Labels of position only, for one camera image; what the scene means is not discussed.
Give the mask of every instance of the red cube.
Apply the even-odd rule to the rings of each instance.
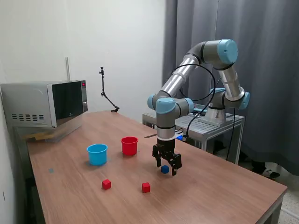
[[[142,184],[142,192],[143,193],[148,193],[150,192],[150,183],[143,183]]]
[[[111,181],[108,180],[108,179],[107,179],[107,180],[104,180],[104,181],[102,182],[102,188],[105,189],[105,190],[111,188]]]

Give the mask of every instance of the shoe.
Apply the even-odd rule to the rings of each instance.
[[[275,179],[278,178],[280,174],[272,171],[271,169],[265,169],[262,173],[262,176],[268,177],[270,179]]]

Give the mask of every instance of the flexible arm stand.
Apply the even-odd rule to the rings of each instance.
[[[102,93],[101,93],[101,96],[105,97],[112,104],[112,106],[115,107],[115,109],[111,110],[111,112],[117,112],[120,108],[118,106],[116,106],[114,103],[112,103],[112,101],[107,97],[107,95],[104,91],[104,70],[103,70],[103,67],[101,67],[101,71],[99,73],[102,75]]]

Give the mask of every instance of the gray curtain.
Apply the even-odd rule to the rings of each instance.
[[[164,58],[165,81],[195,44],[235,40],[235,68],[251,93],[248,108],[237,111],[246,116],[241,150],[294,175],[299,175],[298,23],[298,0],[168,0]],[[200,98],[210,88],[209,75],[197,69],[183,89]]]

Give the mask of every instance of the microwave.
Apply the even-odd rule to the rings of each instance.
[[[86,82],[1,84],[6,122],[18,127],[58,127],[87,108]]]

